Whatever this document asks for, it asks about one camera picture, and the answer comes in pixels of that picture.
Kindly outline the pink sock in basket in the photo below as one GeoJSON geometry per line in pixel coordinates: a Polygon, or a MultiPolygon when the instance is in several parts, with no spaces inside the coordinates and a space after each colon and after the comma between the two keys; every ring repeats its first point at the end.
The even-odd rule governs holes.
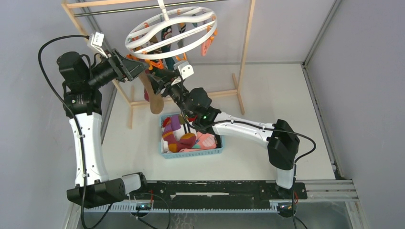
{"type": "Polygon", "coordinates": [[[215,149],[217,147],[217,141],[215,136],[212,134],[202,134],[200,132],[196,133],[196,141],[192,148],[185,148],[180,150],[180,152],[192,152],[200,150],[215,149]]]}

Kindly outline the light blue plastic basket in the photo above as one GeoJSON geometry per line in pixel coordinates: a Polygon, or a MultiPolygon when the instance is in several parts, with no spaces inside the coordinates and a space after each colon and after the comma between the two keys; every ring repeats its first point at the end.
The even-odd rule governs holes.
{"type": "MultiPolygon", "coordinates": [[[[224,148],[224,139],[223,137],[219,135],[214,135],[215,139],[217,141],[217,147],[215,149],[209,149],[209,150],[200,150],[200,151],[192,151],[192,152],[170,152],[167,150],[167,143],[164,143],[162,139],[162,133],[164,129],[164,121],[171,117],[172,115],[179,115],[179,114],[164,114],[160,117],[160,129],[161,129],[161,141],[160,141],[160,154],[166,158],[166,159],[173,159],[173,158],[181,158],[181,157],[191,157],[191,156],[205,156],[205,155],[214,155],[214,154],[220,154],[224,148]]],[[[191,128],[191,124],[193,122],[193,119],[189,120],[190,123],[187,124],[191,128]]]]}

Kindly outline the pink clothespin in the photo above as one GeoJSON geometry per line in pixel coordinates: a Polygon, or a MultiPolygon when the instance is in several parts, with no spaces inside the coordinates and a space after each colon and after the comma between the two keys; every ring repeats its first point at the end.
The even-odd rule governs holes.
{"type": "Polygon", "coordinates": [[[206,56],[208,53],[208,50],[214,40],[214,37],[208,38],[206,41],[204,41],[201,45],[201,56],[206,56]]]}

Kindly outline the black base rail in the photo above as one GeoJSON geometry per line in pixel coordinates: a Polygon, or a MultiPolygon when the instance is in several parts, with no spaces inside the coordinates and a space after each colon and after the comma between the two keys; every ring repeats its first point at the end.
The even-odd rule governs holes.
{"type": "Polygon", "coordinates": [[[136,199],[152,200],[154,208],[171,210],[264,210],[272,201],[308,199],[302,182],[284,189],[264,180],[149,181],[133,194],[136,199]]]}

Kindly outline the orange clothespin left front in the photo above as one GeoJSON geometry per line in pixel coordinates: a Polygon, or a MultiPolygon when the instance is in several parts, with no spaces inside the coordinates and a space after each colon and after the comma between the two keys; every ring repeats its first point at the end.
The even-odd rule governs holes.
{"type": "Polygon", "coordinates": [[[154,68],[156,68],[156,69],[164,69],[165,68],[162,60],[147,60],[147,59],[145,59],[145,62],[149,65],[149,67],[148,67],[149,70],[153,70],[154,68]]]}

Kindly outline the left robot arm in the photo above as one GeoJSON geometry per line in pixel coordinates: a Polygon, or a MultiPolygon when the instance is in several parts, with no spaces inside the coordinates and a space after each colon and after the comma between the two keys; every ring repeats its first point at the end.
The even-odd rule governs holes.
{"type": "Polygon", "coordinates": [[[102,152],[102,94],[100,88],[113,80],[132,81],[147,68],[144,62],[129,60],[117,50],[101,57],[96,65],[86,64],[83,55],[67,52],[57,59],[64,78],[63,102],[72,128],[75,155],[75,187],[66,192],[70,202],[95,208],[123,201],[129,193],[143,199],[149,186],[141,172],[110,179],[102,152]]]}

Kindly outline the white round sock hanger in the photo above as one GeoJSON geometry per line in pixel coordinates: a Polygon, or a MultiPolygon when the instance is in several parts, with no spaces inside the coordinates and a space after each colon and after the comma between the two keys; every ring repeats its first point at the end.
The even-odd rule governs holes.
{"type": "Polygon", "coordinates": [[[175,57],[199,48],[205,56],[217,35],[217,15],[207,7],[190,6],[168,10],[158,2],[161,13],[134,28],[125,47],[138,59],[158,60],[175,57]]]}

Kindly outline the wooden drying rack frame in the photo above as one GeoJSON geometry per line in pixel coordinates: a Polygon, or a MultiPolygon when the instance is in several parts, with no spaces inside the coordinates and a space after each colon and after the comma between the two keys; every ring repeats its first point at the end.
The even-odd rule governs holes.
{"type": "MultiPolygon", "coordinates": [[[[62,5],[62,8],[64,9],[64,11],[66,12],[66,14],[68,15],[68,17],[70,18],[70,20],[72,21],[72,23],[74,24],[74,26],[78,29],[78,31],[82,35],[89,35],[89,33],[85,30],[85,28],[82,25],[82,23],[80,22],[80,20],[74,17],[74,10],[73,9],[90,8],[90,7],[94,7],[94,6],[124,4],[124,3],[131,3],[131,2],[140,2],[140,1],[144,1],[144,0],[97,0],[97,1],[90,1],[90,2],[86,2],[86,1],[81,2],[81,1],[77,0],[77,2],[75,2],[75,3],[69,3],[67,0],[63,0],[61,5],[62,5]]],[[[158,0],[157,2],[158,2],[159,6],[164,5],[166,7],[166,5],[167,5],[167,4],[164,3],[164,0],[158,0]]],[[[256,4],[255,0],[250,0],[249,16],[248,16],[247,23],[246,23],[245,41],[244,41],[244,45],[243,45],[243,54],[242,54],[242,58],[241,58],[241,62],[240,62],[240,70],[239,70],[238,81],[237,81],[237,78],[235,76],[235,73],[232,73],[232,79],[233,79],[233,82],[234,82],[235,89],[227,90],[227,91],[218,91],[218,92],[208,93],[208,95],[213,96],[214,98],[216,98],[216,97],[228,97],[228,96],[234,96],[235,95],[237,97],[237,99],[238,99],[239,107],[240,107],[240,111],[241,111],[242,115],[245,114],[245,108],[244,108],[243,100],[242,100],[242,97],[241,97],[241,84],[242,84],[243,77],[244,77],[245,64],[246,64],[247,51],[248,51],[248,46],[249,46],[249,40],[250,40],[250,34],[251,34],[251,27],[252,27],[252,21],[253,21],[253,16],[254,16],[255,4],[256,4]]],[[[95,30],[95,31],[100,30],[100,28],[99,28],[99,26],[97,24],[97,21],[95,19],[89,19],[88,21],[89,21],[88,24],[90,25],[90,27],[93,30],[95,30]]],[[[133,127],[133,113],[134,113],[135,107],[148,105],[148,102],[147,101],[135,101],[135,100],[133,100],[134,99],[134,93],[135,93],[134,86],[131,86],[130,98],[128,98],[128,95],[122,89],[121,85],[118,83],[117,80],[113,81],[113,85],[115,86],[116,90],[122,95],[125,102],[129,106],[128,129],[132,129],[132,127],[133,127]]]]}

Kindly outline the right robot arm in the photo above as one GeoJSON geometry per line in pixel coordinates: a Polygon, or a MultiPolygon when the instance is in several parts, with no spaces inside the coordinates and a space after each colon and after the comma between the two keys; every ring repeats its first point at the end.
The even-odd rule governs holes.
{"type": "Polygon", "coordinates": [[[203,88],[187,90],[178,70],[155,69],[146,75],[151,90],[159,98],[169,96],[179,107],[184,124],[174,123],[197,133],[228,135],[254,141],[267,150],[270,164],[276,168],[276,192],[289,198],[295,192],[296,155],[300,134],[287,121],[259,123],[234,117],[212,107],[212,100],[203,88]]]}

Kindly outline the green christmas hanging sock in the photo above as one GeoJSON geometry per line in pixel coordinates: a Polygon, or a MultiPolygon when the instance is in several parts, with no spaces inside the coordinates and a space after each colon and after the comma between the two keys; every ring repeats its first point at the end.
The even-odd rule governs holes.
{"type": "MultiPolygon", "coordinates": [[[[171,26],[168,26],[161,31],[161,41],[165,41],[171,37],[172,37],[172,27],[171,26]]],[[[171,44],[169,43],[168,45],[162,46],[161,51],[162,51],[162,53],[170,52],[171,44]]],[[[167,68],[169,70],[173,71],[174,70],[173,66],[175,64],[174,59],[172,57],[168,57],[168,58],[165,58],[164,61],[166,63],[167,68]]]]}

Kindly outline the purple striped sock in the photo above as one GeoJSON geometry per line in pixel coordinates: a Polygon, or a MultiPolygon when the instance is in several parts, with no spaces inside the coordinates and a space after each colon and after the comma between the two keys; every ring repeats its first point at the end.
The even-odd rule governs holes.
{"type": "Polygon", "coordinates": [[[167,118],[164,124],[162,139],[167,143],[168,151],[177,153],[195,145],[196,131],[186,124],[180,114],[167,118]]]}

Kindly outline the tan brown ribbed sock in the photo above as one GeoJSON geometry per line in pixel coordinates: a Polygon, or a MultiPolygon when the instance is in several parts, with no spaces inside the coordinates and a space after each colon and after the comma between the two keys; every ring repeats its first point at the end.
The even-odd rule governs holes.
{"type": "Polygon", "coordinates": [[[138,75],[144,86],[144,98],[149,102],[150,111],[158,115],[164,108],[164,100],[160,94],[155,94],[150,79],[145,72],[138,75]]]}

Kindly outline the metal hanging rod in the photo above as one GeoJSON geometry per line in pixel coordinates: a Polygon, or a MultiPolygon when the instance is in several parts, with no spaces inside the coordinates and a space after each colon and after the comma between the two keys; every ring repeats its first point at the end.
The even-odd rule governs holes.
{"type": "MultiPolygon", "coordinates": [[[[188,6],[198,3],[212,3],[212,2],[221,2],[226,0],[193,0],[193,1],[183,1],[177,3],[170,3],[167,4],[166,7],[177,7],[177,6],[188,6]]],[[[104,14],[113,14],[113,13],[122,13],[122,12],[130,12],[130,11],[139,11],[139,10],[151,10],[151,9],[159,9],[159,5],[149,5],[143,7],[133,7],[133,8],[121,8],[121,9],[114,9],[114,10],[101,10],[101,11],[92,11],[92,12],[84,12],[84,13],[75,13],[74,17],[89,17],[95,15],[104,15],[104,14]]]]}

